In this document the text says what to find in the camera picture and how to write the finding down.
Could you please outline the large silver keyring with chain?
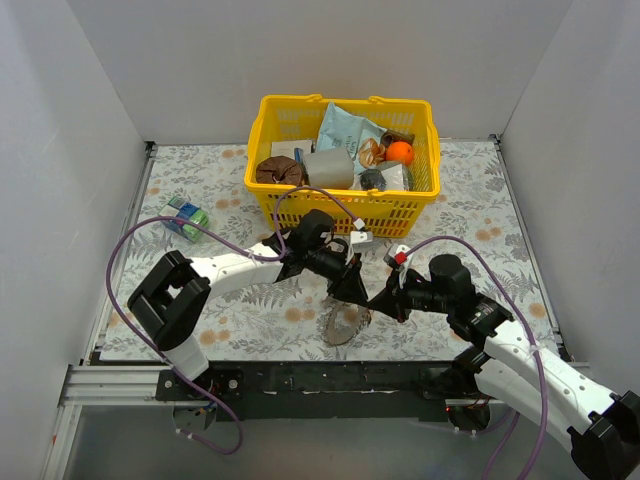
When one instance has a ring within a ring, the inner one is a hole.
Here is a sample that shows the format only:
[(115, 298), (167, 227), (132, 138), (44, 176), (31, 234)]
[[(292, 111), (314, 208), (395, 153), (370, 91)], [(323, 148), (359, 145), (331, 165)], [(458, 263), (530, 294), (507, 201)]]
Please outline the large silver keyring with chain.
[(321, 307), (321, 338), (331, 347), (348, 344), (371, 323), (371, 311), (363, 306), (327, 297)]

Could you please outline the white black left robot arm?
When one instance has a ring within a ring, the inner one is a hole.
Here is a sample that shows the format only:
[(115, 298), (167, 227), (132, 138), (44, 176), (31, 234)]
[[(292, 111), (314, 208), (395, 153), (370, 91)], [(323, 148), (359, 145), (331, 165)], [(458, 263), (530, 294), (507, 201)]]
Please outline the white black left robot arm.
[(213, 386), (209, 360), (194, 335), (207, 301), (253, 285), (275, 284), (308, 270), (327, 280), (327, 295), (365, 307), (357, 250), (373, 239), (362, 219), (349, 239), (335, 239), (334, 219), (313, 209), (292, 228), (282, 228), (248, 249), (215, 257), (165, 254), (134, 290), (127, 307), (153, 346), (180, 375), (178, 387), (193, 400)]

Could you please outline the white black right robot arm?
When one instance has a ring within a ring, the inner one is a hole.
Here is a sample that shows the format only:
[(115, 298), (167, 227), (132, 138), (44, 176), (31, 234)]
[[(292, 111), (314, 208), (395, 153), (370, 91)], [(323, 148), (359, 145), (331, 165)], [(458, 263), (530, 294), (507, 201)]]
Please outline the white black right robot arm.
[(429, 263), (428, 278), (405, 252), (386, 255), (392, 272), (371, 309), (400, 322), (413, 311), (441, 313), (470, 343), (457, 357), (454, 389), (483, 393), (535, 421), (571, 455), (589, 479), (626, 479), (639, 465), (639, 397), (618, 394), (576, 370), (551, 350), (532, 344), (522, 322), (478, 292), (451, 254)]

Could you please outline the yellow plastic shopping basket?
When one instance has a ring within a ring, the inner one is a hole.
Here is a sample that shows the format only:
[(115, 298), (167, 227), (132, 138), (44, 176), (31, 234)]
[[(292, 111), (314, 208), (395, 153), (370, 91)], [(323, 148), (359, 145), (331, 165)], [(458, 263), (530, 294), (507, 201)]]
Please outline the yellow plastic shopping basket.
[[(363, 116), (381, 127), (415, 136), (414, 161), (409, 166), (414, 188), (410, 191), (337, 190), (327, 196), (315, 191), (289, 193), (289, 185), (264, 184), (256, 180), (257, 166), (266, 160), (275, 141), (311, 139), (320, 129), (329, 103)], [(320, 94), (267, 95), (263, 97), (247, 147), (248, 163), (244, 175), (246, 189), (252, 193), (270, 226), (277, 215), (279, 225), (293, 226), (312, 209), (322, 210), (335, 219), (338, 234), (353, 229), (351, 214), (361, 218), (376, 237), (403, 238), (408, 235), (427, 204), (440, 194), (439, 136), (429, 102), (419, 99), (325, 98)]]

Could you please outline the grey paper roll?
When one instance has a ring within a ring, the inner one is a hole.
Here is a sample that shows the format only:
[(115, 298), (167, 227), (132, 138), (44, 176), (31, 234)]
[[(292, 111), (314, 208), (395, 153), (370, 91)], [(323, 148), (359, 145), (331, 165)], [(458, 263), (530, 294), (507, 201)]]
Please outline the grey paper roll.
[(344, 147), (305, 155), (302, 164), (312, 187), (345, 190), (354, 183), (354, 162)]

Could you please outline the white box in basket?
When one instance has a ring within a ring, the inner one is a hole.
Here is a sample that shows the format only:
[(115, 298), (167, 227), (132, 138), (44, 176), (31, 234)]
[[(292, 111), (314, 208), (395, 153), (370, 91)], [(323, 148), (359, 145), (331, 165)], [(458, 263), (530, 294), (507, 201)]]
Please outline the white box in basket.
[(314, 150), (314, 142), (311, 139), (277, 141), (271, 144), (271, 156), (284, 156), (300, 163), (304, 157)]

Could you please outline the clear bag with dark item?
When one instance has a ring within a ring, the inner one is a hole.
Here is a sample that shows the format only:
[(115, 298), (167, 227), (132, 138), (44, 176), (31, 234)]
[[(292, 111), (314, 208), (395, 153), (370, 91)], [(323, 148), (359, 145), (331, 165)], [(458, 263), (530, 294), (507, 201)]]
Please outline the clear bag with dark item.
[(413, 176), (408, 167), (399, 162), (383, 162), (373, 168), (366, 169), (356, 177), (355, 187), (358, 190), (411, 191), (414, 186)]

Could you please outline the light blue snack bag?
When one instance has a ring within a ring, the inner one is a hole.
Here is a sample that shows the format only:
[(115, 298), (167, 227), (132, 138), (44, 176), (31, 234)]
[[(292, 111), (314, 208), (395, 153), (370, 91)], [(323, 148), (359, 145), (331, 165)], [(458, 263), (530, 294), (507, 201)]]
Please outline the light blue snack bag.
[(354, 164), (354, 173), (374, 168), (386, 160), (382, 137), (386, 130), (369, 119), (353, 115), (330, 102), (319, 128), (316, 150), (345, 148)]

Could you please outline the blue green carton pack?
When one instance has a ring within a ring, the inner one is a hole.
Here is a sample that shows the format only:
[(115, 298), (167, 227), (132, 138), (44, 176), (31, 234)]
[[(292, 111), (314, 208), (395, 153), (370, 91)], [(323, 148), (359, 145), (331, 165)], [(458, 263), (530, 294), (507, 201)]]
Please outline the blue green carton pack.
[(200, 207), (179, 196), (173, 196), (158, 215), (165, 217), (161, 223), (167, 229), (192, 243), (198, 242), (203, 234), (196, 225), (203, 228), (209, 226), (209, 215)]

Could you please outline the orange fruit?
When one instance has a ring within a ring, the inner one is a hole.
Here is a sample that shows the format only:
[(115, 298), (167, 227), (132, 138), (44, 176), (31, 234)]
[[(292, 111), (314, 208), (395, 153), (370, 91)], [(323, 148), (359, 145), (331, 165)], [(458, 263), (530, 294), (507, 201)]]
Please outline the orange fruit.
[(385, 159), (388, 162), (398, 162), (405, 166), (410, 166), (415, 158), (413, 146), (404, 141), (392, 142), (385, 152)]

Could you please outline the brown wrapped snack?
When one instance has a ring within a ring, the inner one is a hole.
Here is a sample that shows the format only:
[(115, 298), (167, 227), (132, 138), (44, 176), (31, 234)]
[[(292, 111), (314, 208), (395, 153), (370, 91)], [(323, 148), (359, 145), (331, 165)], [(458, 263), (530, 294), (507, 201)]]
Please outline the brown wrapped snack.
[(414, 134), (401, 133), (392, 129), (388, 129), (381, 136), (380, 142), (386, 148), (388, 148), (392, 143), (395, 142), (404, 142), (412, 146), (414, 143), (414, 139)]

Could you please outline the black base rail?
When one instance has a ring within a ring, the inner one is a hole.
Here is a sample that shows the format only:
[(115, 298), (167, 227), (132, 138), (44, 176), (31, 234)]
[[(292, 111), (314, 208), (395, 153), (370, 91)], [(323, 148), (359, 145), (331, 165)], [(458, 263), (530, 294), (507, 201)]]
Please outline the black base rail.
[(242, 420), (413, 418), (483, 430), (490, 404), (455, 362), (219, 361), (192, 385), (160, 372), (155, 398), (200, 402), (209, 394)]

